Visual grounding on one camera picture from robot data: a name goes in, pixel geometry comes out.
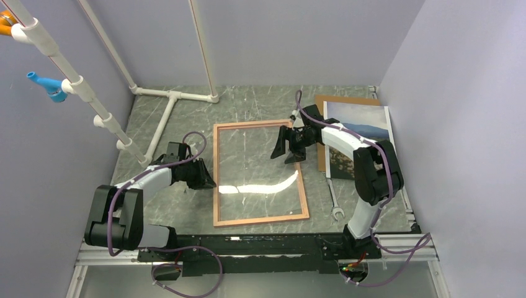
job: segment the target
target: mountain photo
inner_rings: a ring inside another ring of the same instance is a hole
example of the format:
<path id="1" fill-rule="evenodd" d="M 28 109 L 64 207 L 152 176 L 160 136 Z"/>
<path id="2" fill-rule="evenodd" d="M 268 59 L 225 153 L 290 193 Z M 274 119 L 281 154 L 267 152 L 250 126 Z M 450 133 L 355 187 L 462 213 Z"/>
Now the mountain photo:
<path id="1" fill-rule="evenodd" d="M 386 107 L 341 102 L 326 102 L 326 105 L 326 119 L 335 118 L 347 129 L 371 140 L 390 139 Z M 348 156 L 329 147 L 325 159 L 328 159 L 329 164 L 327 177 L 354 180 L 354 163 Z"/>

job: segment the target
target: marble surface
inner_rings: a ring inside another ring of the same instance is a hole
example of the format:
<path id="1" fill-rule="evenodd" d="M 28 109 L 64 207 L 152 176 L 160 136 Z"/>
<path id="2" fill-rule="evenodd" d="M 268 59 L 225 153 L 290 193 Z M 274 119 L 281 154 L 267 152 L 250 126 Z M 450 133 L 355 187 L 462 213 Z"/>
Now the marble surface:
<path id="1" fill-rule="evenodd" d="M 206 166 L 213 173 L 213 124 L 254 120 L 286 119 L 294 108 L 294 93 L 303 90 L 303 105 L 314 103 L 315 94 L 370 97 L 366 86 L 222 86 L 217 90 L 217 104 L 180 100 L 175 104 L 166 128 L 159 141 L 154 158 L 166 151 L 168 142 L 180 142 L 191 130 L 202 132 L 208 145 L 202 154 Z M 174 86 L 157 89 L 173 89 L 185 93 L 208 94 L 206 87 Z M 157 124 L 167 104 L 165 97 L 138 96 L 130 114 L 127 134 L 146 152 Z M 277 129 L 240 130 L 222 132 L 221 142 L 230 137 L 220 156 L 221 184 L 240 186 L 247 184 L 274 185 L 293 174 L 292 166 L 285 166 L 281 159 L 270 160 L 277 138 Z M 187 143 L 199 148 L 203 145 L 198 136 Z M 115 167 L 112 184 L 128 180 L 142 171 L 134 157 L 121 152 Z M 179 234 L 218 233 L 311 233 L 341 232 L 351 218 L 358 201 L 353 181 L 333 179 L 339 205 L 345 211 L 345 219 L 334 221 L 331 217 L 331 197 L 325 175 L 318 171 L 316 147 L 307 148 L 307 160 L 301 163 L 301 172 L 307 196 L 310 218 L 290 222 L 263 223 L 235 227 L 215 228 L 212 223 L 212 190 L 194 191 L 185 183 L 175 183 L 159 191 L 145 204 L 145 218 L 151 224 L 175 227 Z M 299 199 L 295 184 L 278 194 L 234 195 L 224 194 L 221 200 L 221 220 L 252 218 L 262 215 L 282 215 L 299 212 Z M 410 231 L 405 205 L 396 196 L 381 215 L 379 232 Z"/>

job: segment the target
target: white pvc pipe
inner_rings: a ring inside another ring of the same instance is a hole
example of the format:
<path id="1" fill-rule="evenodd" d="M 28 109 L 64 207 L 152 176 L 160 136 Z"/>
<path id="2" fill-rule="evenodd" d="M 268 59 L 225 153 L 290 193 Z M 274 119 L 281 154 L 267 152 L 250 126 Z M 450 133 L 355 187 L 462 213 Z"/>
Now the white pvc pipe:
<path id="1" fill-rule="evenodd" d="M 4 6 L 11 12 L 18 23 L 24 27 L 31 26 L 33 24 L 33 17 L 27 11 L 27 9 L 18 0 L 1 0 Z"/>
<path id="2" fill-rule="evenodd" d="M 199 94 L 191 94 L 191 93 L 181 93 L 181 98 L 182 99 L 190 99 L 190 100 L 193 100 L 193 101 L 207 101 L 207 102 L 212 102 L 212 103 L 216 103 L 217 101 L 214 100 L 214 98 L 212 98 L 211 95 L 199 95 Z"/>
<path id="3" fill-rule="evenodd" d="M 171 96 L 177 96 L 179 99 L 190 99 L 193 101 L 206 101 L 211 103 L 216 103 L 216 98 L 212 97 L 211 95 L 200 95 L 200 94 L 191 94 L 191 93 L 182 93 L 179 91 L 163 91 L 163 90 L 155 90 L 155 89 L 145 89 L 138 87 L 135 89 L 134 94 L 137 95 L 150 95 L 150 96 L 164 96 L 164 97 L 171 97 Z"/>
<path id="4" fill-rule="evenodd" d="M 135 84 L 135 82 L 133 81 L 133 78 L 130 75 L 130 72 L 128 71 L 128 69 L 124 65 L 124 62 L 122 61 L 122 59 L 118 55 L 117 50 L 115 49 L 112 41 L 110 40 L 110 38 L 106 34 L 106 31 L 104 30 L 104 28 L 100 24 L 100 21 L 97 18 L 97 16 L 95 15 L 95 12 L 93 12 L 93 9 L 91 9 L 91 6 L 89 5 L 89 3 L 86 0 L 78 0 L 78 1 L 79 1 L 79 4 L 81 5 L 82 9 L 86 13 L 87 18 L 91 21 L 91 24 L 93 25 L 93 27 L 95 27 L 95 30 L 97 31 L 97 33 L 99 34 L 100 38 L 102 39 L 102 43 L 104 43 L 104 45 L 108 49 L 108 52 L 110 52 L 110 55 L 114 59 L 115 64 L 117 64 L 117 67 L 120 69 L 120 71 L 124 75 L 124 78 L 128 82 L 128 85 L 130 86 L 130 89 L 135 88 L 137 86 L 137 84 Z"/>
<path id="5" fill-rule="evenodd" d="M 134 94 L 169 97 L 170 92 L 176 92 L 176 91 L 163 91 L 163 90 L 145 89 L 145 88 L 139 87 L 135 89 Z"/>
<path id="6" fill-rule="evenodd" d="M 123 143 L 125 149 L 134 155 L 142 166 L 146 167 L 149 163 L 148 159 L 142 154 L 139 147 L 126 135 L 102 103 L 100 103 L 90 85 L 75 71 L 69 61 L 62 55 L 58 49 L 58 45 L 44 29 L 42 24 L 29 14 L 19 0 L 1 1 L 11 14 L 15 16 L 21 24 L 24 24 L 22 31 L 24 31 L 29 40 L 33 42 L 40 52 L 48 56 L 56 67 L 62 71 L 69 82 L 71 82 L 71 87 L 74 92 L 77 93 L 83 101 L 91 105 L 97 115 L 103 119 L 104 126 L 117 136 L 119 141 Z"/>
<path id="7" fill-rule="evenodd" d="M 170 96 L 168 100 L 168 105 L 164 109 L 161 121 L 159 121 L 159 125 L 157 125 L 157 129 L 153 134 L 153 138 L 151 139 L 151 142 L 149 144 L 148 151 L 146 151 L 146 158 L 148 158 L 149 160 L 153 159 L 153 153 L 155 153 L 155 148 L 157 148 L 157 144 L 161 139 L 161 135 L 163 134 L 164 128 L 166 126 L 166 122 L 168 122 L 168 118 L 170 118 L 170 113 L 172 112 L 174 104 L 176 104 L 177 102 L 177 99 L 177 96 Z"/>
<path id="8" fill-rule="evenodd" d="M 190 4 L 192 19 L 194 20 L 195 33 L 197 34 L 197 40 L 199 41 L 199 49 L 201 49 L 201 54 L 203 55 L 203 62 L 205 64 L 205 71 L 207 72 L 208 78 L 208 86 L 210 87 L 210 95 L 212 96 L 212 99 L 214 99 L 213 102 L 216 103 L 219 101 L 219 95 L 215 89 L 215 80 L 213 79 L 210 56 L 208 55 L 208 48 L 206 47 L 204 32 L 201 29 L 201 17 L 196 3 L 194 3 L 193 0 L 188 0 L 188 3 Z"/>

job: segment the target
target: purple cable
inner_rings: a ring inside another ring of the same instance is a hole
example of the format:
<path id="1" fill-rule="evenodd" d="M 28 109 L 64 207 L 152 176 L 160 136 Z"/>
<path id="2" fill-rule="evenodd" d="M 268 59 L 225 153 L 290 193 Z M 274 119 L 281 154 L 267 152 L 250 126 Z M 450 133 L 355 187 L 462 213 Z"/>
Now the purple cable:
<path id="1" fill-rule="evenodd" d="M 122 250 L 118 250 L 118 251 L 114 252 L 114 245 L 113 245 L 113 241 L 112 241 L 112 224 L 113 224 L 113 221 L 114 221 L 113 215 L 114 215 L 114 210 L 115 210 L 115 204 L 117 203 L 117 198 L 119 197 L 119 195 L 122 193 L 122 191 L 124 189 L 130 187 L 133 183 L 139 181 L 141 178 L 143 178 L 147 174 L 150 174 L 151 172 L 157 171 L 159 169 L 169 168 L 171 166 L 177 166 L 177 165 L 182 165 L 183 163 L 188 163 L 188 162 L 196 159 L 199 155 L 201 155 L 201 153 L 203 153 L 203 151 L 205 150 L 205 148 L 207 146 L 207 138 L 205 137 L 204 134 L 202 134 L 200 132 L 189 132 L 189 133 L 185 134 L 184 137 L 182 138 L 183 143 L 184 143 L 184 141 L 186 140 L 186 138 L 189 135 L 200 135 L 203 138 L 203 141 L 204 141 L 203 148 L 201 148 L 194 156 L 192 156 L 192 157 L 190 157 L 190 158 L 188 158 L 186 160 L 181 160 L 181 161 L 177 161 L 175 163 L 169 163 L 169 164 L 166 164 L 166 165 L 158 166 L 157 168 L 155 168 L 153 170 L 148 169 L 148 170 L 140 173 L 139 175 L 135 176 L 134 178 L 132 178 L 131 181 L 125 183 L 115 193 L 115 195 L 114 195 L 114 197 L 112 199 L 112 202 L 110 204 L 110 209 L 108 210 L 107 243 L 108 243 L 108 252 L 110 253 L 110 256 L 117 256 L 119 253 L 122 252 Z"/>
<path id="2" fill-rule="evenodd" d="M 305 110 L 303 110 L 303 108 L 301 107 L 301 96 L 303 95 L 303 91 L 301 90 L 298 90 L 296 91 L 296 106 L 298 108 L 298 110 L 307 118 L 309 119 L 310 121 L 316 123 L 316 124 L 319 124 L 319 125 L 323 125 L 325 127 L 330 127 L 332 129 L 338 129 L 338 130 L 342 130 L 344 132 L 347 132 L 349 133 L 350 135 L 354 136 L 355 138 L 362 138 L 361 135 L 353 132 L 352 130 L 349 130 L 347 128 L 341 128 L 341 127 L 338 127 L 338 126 L 335 126 L 335 125 L 332 125 L 332 124 L 327 124 L 325 122 L 322 122 L 322 121 L 318 121 L 314 118 L 312 118 L 311 116 L 309 116 Z M 373 240 L 373 242 L 377 245 L 377 247 L 381 248 L 383 251 L 386 251 L 388 253 L 392 253 L 394 255 L 402 255 L 404 253 L 410 253 L 410 255 L 408 256 L 408 259 L 406 261 L 406 264 L 404 264 L 404 266 L 402 266 L 402 268 L 400 268 L 400 270 L 395 274 L 393 275 L 391 278 L 387 279 L 385 283 L 381 282 L 379 284 L 375 284 L 375 285 L 361 285 L 361 286 L 383 286 L 384 284 L 387 284 L 389 282 L 391 282 L 392 280 L 394 280 L 395 278 L 398 277 L 398 275 L 404 270 L 404 268 L 406 267 L 407 263 L 409 263 L 409 260 L 412 258 L 413 254 L 415 251 L 419 250 L 420 248 L 426 246 L 430 241 L 431 241 L 431 234 L 430 233 L 427 233 L 425 234 L 424 236 L 422 236 L 422 238 L 420 238 L 420 240 L 416 243 L 415 247 L 414 248 L 411 248 L 411 249 L 408 249 L 408 250 L 401 250 L 401 251 L 393 251 L 393 250 L 389 250 L 388 248 L 382 246 L 380 244 L 380 242 L 378 242 L 378 240 L 374 237 L 374 227 L 375 225 L 377 224 L 378 222 L 378 219 L 380 218 L 380 214 L 381 214 L 381 210 L 382 208 L 384 208 L 384 206 L 386 206 L 389 202 L 391 202 L 391 200 L 393 199 L 393 180 L 391 179 L 391 175 L 389 175 L 388 173 L 390 173 L 390 169 L 389 169 L 389 164 L 387 162 L 387 156 L 385 155 L 385 152 L 383 151 L 383 149 L 378 146 L 375 142 L 371 142 L 369 140 L 363 140 L 363 142 L 367 145 L 370 145 L 372 146 L 373 148 L 375 148 L 376 150 L 378 150 L 378 152 L 380 152 L 380 155 L 381 155 L 381 159 L 383 161 L 383 166 L 385 167 L 385 173 L 387 173 L 386 177 L 387 177 L 387 184 L 388 184 L 388 187 L 389 187 L 389 196 L 387 197 L 387 200 L 385 200 L 385 202 L 382 202 L 380 204 L 380 208 L 378 208 L 378 211 L 376 212 L 375 214 L 375 217 L 372 221 L 372 224 L 371 224 L 371 239 Z"/>
<path id="3" fill-rule="evenodd" d="M 159 287 L 167 290 L 167 291 L 170 291 L 172 293 L 174 293 L 175 295 L 179 295 L 179 296 L 182 296 L 182 297 L 185 297 L 185 298 L 203 298 L 203 297 L 206 297 L 208 295 L 210 295 L 211 293 L 213 293 L 215 290 L 217 290 L 217 288 L 219 287 L 219 285 L 221 284 L 221 281 L 223 280 L 223 265 L 221 264 L 221 260 L 219 260 L 219 256 L 216 255 L 212 250 L 209 250 L 208 248 L 206 247 L 202 247 L 202 246 L 185 246 L 185 247 L 181 247 L 181 248 L 174 248 L 174 249 L 171 249 L 171 250 L 165 250 L 163 248 L 155 248 L 155 247 L 148 247 L 149 250 L 151 251 L 162 251 L 162 252 L 165 252 L 165 253 L 175 253 L 177 251 L 182 251 L 182 250 L 191 250 L 191 249 L 198 249 L 198 250 L 205 250 L 207 252 L 209 252 L 216 260 L 217 260 L 217 263 L 219 264 L 219 279 L 217 280 L 217 283 L 215 284 L 215 286 L 208 292 L 202 294 L 202 295 L 199 295 L 199 296 L 190 296 L 190 295 L 187 295 L 187 294 L 183 294 L 181 292 L 177 292 L 176 290 L 172 289 L 171 287 L 167 287 L 166 285 L 164 284 L 161 284 L 160 282 L 158 282 L 156 279 L 155 279 L 155 271 L 159 268 L 163 268 L 163 267 L 175 267 L 175 268 L 180 268 L 181 266 L 177 265 L 177 264 L 160 264 L 160 265 L 157 265 L 153 268 L 153 270 L 151 271 L 151 278 L 153 280 L 153 282 L 158 285 Z"/>

